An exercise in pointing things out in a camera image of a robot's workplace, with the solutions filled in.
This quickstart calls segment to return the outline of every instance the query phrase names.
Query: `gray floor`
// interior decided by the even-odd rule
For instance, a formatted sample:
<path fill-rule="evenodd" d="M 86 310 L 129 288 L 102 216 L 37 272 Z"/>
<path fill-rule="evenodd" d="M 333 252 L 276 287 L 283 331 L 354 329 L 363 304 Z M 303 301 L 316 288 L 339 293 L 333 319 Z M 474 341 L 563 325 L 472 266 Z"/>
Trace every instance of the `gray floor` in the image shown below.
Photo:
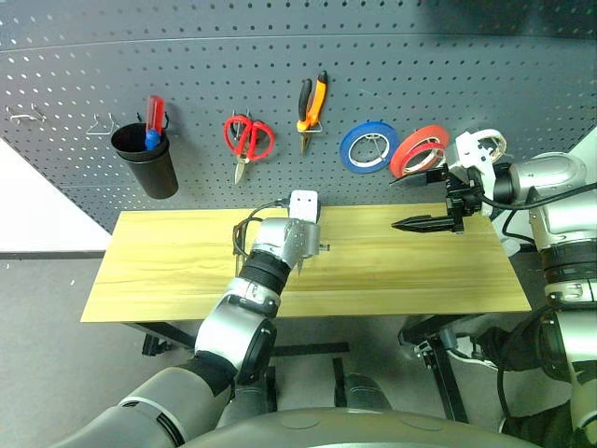
<path fill-rule="evenodd" d="M 0 260 L 0 447 L 39 447 L 58 441 L 160 369 L 185 360 L 175 350 L 141 356 L 143 335 L 120 324 L 81 324 L 99 260 Z M 533 263 L 518 269 L 534 305 L 540 282 Z M 485 315 L 465 326 L 499 322 L 512 327 L 519 315 Z M 278 319 L 279 344 L 346 341 L 348 371 L 373 377 L 398 410 L 443 416 L 433 375 L 410 349 L 396 342 L 404 316 Z M 196 326 L 187 323 L 186 327 Z M 332 356 L 279 357 L 279 408 L 333 405 Z M 501 411 L 495 373 L 453 362 L 471 422 L 495 430 Z M 568 386 L 542 371 L 508 373 L 514 414 L 560 404 Z"/>

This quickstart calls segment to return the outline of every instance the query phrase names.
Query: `wire cutter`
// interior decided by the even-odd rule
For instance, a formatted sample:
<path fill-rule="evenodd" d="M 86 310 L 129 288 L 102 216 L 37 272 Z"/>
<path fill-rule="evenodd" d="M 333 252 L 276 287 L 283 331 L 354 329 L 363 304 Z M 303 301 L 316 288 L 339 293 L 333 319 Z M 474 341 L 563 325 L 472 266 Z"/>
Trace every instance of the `wire cutter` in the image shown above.
<path fill-rule="evenodd" d="M 264 135 L 268 142 L 266 147 L 262 144 Z M 262 121 L 253 121 L 245 115 L 234 115 L 226 120 L 224 138 L 236 158 L 234 184 L 238 184 L 243 178 L 244 166 L 249 161 L 259 161 L 267 157 L 275 144 L 275 137 L 270 126 Z"/>
<path fill-rule="evenodd" d="M 320 133 L 323 126 L 319 122 L 319 113 L 321 106 L 326 99 L 327 89 L 327 72 L 323 70 L 317 77 L 315 84 L 315 93 L 312 96 L 311 107 L 307 111 L 309 104 L 309 97 L 311 96 L 312 82 L 310 79 L 302 80 L 302 88 L 300 89 L 300 97 L 298 98 L 298 121 L 297 131 L 300 133 L 300 154 L 304 156 L 307 152 L 307 147 L 311 141 L 312 133 Z M 319 124 L 319 129 L 312 130 L 312 127 Z"/>

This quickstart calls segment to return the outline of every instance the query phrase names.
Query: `scissor handle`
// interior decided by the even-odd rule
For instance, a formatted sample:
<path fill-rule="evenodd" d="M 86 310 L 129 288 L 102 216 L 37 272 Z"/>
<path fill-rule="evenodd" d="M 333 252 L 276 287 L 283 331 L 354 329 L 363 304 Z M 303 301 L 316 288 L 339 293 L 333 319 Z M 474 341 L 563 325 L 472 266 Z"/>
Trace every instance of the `scissor handle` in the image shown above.
<path fill-rule="evenodd" d="M 259 131 L 262 131 L 268 136 L 270 143 L 268 144 L 268 147 L 257 152 L 257 137 Z M 251 129 L 251 142 L 249 144 L 249 150 L 246 153 L 246 157 L 249 159 L 249 161 L 258 161 L 259 159 L 267 157 L 273 150 L 273 145 L 275 142 L 276 139 L 270 126 L 265 124 L 263 121 L 253 121 L 253 127 Z"/>
<path fill-rule="evenodd" d="M 241 125 L 244 125 L 243 132 L 240 135 L 238 140 L 238 144 L 234 146 L 230 141 L 230 132 L 233 132 L 232 124 L 236 123 L 237 129 L 240 129 Z M 232 151 L 232 154 L 236 156 L 240 156 L 243 154 L 244 143 L 246 142 L 247 137 L 251 134 L 253 128 L 253 121 L 244 115 L 234 115 L 226 120 L 224 123 L 224 139 L 226 140 L 226 144 Z"/>

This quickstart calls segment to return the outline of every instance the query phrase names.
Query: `blue tape roll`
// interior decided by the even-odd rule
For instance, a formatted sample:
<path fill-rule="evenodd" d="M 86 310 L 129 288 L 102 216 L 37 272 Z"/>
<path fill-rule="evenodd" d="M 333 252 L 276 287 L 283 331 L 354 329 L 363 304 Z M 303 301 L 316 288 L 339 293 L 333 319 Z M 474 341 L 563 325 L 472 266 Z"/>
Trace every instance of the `blue tape roll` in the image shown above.
<path fill-rule="evenodd" d="M 377 134 L 382 137 L 382 157 L 374 161 L 355 161 L 351 155 L 353 145 L 368 134 Z M 366 175 L 381 170 L 387 166 L 398 148 L 398 134 L 396 130 L 383 121 L 369 121 L 352 128 L 340 143 L 340 159 L 344 166 L 358 175 Z"/>

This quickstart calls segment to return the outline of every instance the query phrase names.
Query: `red tape roll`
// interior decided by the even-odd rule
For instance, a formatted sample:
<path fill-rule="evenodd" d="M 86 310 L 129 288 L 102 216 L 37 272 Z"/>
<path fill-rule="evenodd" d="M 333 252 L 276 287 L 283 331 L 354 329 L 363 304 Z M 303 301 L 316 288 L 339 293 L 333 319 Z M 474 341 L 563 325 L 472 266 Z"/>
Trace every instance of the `red tape roll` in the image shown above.
<path fill-rule="evenodd" d="M 450 143 L 450 133 L 446 128 L 440 126 L 438 124 L 430 124 L 428 126 L 422 127 L 415 133 L 409 135 L 398 147 L 396 153 L 392 157 L 390 161 L 390 171 L 395 177 L 402 177 L 406 174 L 415 173 L 417 171 L 427 170 L 432 168 L 438 161 L 442 159 L 441 155 L 438 155 L 438 147 L 429 149 L 435 149 L 433 153 L 430 154 L 430 157 L 424 160 L 424 164 L 418 167 L 416 170 L 408 170 L 406 168 L 407 163 L 410 159 L 415 157 L 414 155 L 410 155 L 418 146 L 424 144 L 436 144 L 439 145 L 441 149 L 444 149 Z"/>
<path fill-rule="evenodd" d="M 423 161 L 418 163 L 416 168 L 407 168 L 409 162 L 417 157 L 419 154 L 424 152 L 429 152 L 429 156 L 427 156 Z M 428 170 L 432 168 L 438 161 L 443 159 L 444 157 L 444 147 L 438 143 L 423 143 L 422 145 L 418 145 L 409 151 L 409 153 L 400 160 L 400 164 L 398 165 L 398 171 L 400 173 L 404 173 L 403 175 L 410 175 L 412 173 L 417 173 L 418 171 Z"/>

